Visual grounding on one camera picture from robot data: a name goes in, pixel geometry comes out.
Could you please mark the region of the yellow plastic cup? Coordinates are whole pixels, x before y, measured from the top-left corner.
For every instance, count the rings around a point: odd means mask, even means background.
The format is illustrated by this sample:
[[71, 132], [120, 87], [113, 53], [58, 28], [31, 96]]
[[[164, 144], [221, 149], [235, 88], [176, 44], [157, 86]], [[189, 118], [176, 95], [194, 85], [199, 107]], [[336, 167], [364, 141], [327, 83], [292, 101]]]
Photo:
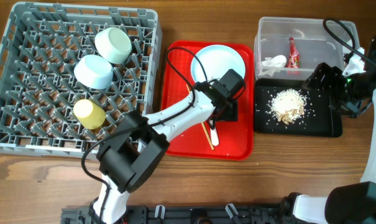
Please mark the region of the yellow plastic cup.
[[86, 129], [96, 129], [103, 125], [106, 114], [90, 100], [79, 100], [73, 107], [73, 114]]

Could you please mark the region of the wooden chopstick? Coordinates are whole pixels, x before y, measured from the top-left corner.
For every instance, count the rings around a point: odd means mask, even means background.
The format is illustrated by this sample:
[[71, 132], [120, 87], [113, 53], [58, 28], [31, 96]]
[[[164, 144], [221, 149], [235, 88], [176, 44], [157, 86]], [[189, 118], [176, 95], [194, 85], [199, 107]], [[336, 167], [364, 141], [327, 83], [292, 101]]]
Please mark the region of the wooden chopstick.
[[[191, 88], [187, 84], [185, 86], [186, 86], [187, 91], [190, 92]], [[206, 125], [204, 124], [204, 122], [201, 123], [201, 126], [202, 126], [202, 129], [203, 129], [204, 134], [206, 136], [206, 139], [207, 139], [207, 141], [209, 143], [209, 146], [210, 146], [211, 150], [213, 151], [214, 150], [214, 146], [212, 144], [209, 132], [208, 132], [208, 130], [207, 130]]]

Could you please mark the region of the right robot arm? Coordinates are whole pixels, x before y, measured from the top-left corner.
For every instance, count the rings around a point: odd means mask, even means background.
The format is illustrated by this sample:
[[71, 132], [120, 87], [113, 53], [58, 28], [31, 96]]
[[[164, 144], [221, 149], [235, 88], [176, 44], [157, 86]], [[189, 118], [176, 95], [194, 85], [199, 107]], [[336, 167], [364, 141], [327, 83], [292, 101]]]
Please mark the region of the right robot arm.
[[357, 184], [332, 190], [326, 197], [291, 193], [280, 204], [281, 223], [376, 223], [376, 36], [367, 55], [364, 70], [346, 76], [322, 63], [303, 82], [303, 88], [328, 94], [335, 110], [370, 99], [374, 125], [365, 171]]

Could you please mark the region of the white tissue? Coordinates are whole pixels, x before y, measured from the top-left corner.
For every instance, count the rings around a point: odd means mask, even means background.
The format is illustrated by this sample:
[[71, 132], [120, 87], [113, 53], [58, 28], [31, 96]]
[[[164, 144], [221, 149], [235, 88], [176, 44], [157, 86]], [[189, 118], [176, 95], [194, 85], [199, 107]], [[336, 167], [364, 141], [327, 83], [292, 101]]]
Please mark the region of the white tissue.
[[285, 67], [287, 64], [287, 58], [284, 55], [265, 57], [265, 60], [261, 61], [261, 64], [264, 67]]

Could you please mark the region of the white plastic fork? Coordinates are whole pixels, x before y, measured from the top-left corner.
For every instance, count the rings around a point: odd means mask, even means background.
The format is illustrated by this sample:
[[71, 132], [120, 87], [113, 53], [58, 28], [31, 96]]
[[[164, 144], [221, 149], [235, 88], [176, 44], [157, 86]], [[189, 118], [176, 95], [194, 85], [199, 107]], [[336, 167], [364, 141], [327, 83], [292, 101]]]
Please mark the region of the white plastic fork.
[[215, 121], [210, 120], [209, 121], [209, 127], [210, 127], [210, 138], [213, 146], [219, 145], [219, 138], [218, 138], [218, 132], [216, 130]]

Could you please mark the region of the food scraps and rice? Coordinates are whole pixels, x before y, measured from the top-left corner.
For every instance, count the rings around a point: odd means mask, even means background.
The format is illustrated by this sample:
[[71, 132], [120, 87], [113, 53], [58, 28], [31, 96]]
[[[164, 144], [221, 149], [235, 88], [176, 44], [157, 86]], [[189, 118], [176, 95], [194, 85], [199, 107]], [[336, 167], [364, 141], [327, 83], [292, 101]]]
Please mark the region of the food scraps and rice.
[[304, 124], [305, 118], [314, 115], [314, 108], [308, 91], [288, 88], [270, 95], [265, 114], [270, 115], [277, 124], [289, 126]]

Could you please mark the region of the red snack wrapper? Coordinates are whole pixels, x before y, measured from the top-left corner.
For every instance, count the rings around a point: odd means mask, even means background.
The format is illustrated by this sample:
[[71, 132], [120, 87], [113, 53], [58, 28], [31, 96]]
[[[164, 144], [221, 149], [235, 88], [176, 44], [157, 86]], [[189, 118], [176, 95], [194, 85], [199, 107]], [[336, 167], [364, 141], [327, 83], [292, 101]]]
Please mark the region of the red snack wrapper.
[[300, 67], [300, 53], [296, 48], [295, 40], [293, 37], [289, 38], [290, 44], [290, 54], [287, 62], [288, 68], [299, 68]]

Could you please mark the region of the light blue bowl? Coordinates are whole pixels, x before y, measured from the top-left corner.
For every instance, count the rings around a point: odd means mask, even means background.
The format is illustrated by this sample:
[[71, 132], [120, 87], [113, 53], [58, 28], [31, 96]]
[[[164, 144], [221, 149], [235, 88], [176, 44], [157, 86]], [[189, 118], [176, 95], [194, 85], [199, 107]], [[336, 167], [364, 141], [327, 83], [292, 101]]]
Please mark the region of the light blue bowl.
[[103, 90], [111, 85], [113, 67], [99, 55], [85, 55], [76, 64], [74, 75], [84, 86]]

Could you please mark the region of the green bowl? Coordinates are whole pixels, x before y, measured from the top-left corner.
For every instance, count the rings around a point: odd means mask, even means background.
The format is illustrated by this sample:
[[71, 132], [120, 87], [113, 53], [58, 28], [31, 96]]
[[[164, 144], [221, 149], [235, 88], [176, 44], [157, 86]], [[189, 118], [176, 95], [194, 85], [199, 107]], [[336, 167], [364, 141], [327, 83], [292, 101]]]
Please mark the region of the green bowl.
[[113, 64], [123, 64], [132, 52], [129, 36], [116, 27], [98, 32], [94, 44], [100, 56]]

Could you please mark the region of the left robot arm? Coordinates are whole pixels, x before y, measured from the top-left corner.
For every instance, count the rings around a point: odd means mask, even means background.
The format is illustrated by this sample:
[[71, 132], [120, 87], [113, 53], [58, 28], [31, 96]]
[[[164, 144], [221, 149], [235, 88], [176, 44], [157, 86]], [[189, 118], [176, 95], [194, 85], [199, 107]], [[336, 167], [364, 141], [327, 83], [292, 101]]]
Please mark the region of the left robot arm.
[[188, 96], [165, 110], [146, 116], [128, 113], [96, 154], [103, 187], [93, 204], [95, 221], [120, 221], [130, 194], [152, 175], [170, 142], [190, 127], [220, 116], [244, 89], [244, 79], [230, 69], [220, 79], [195, 83]]

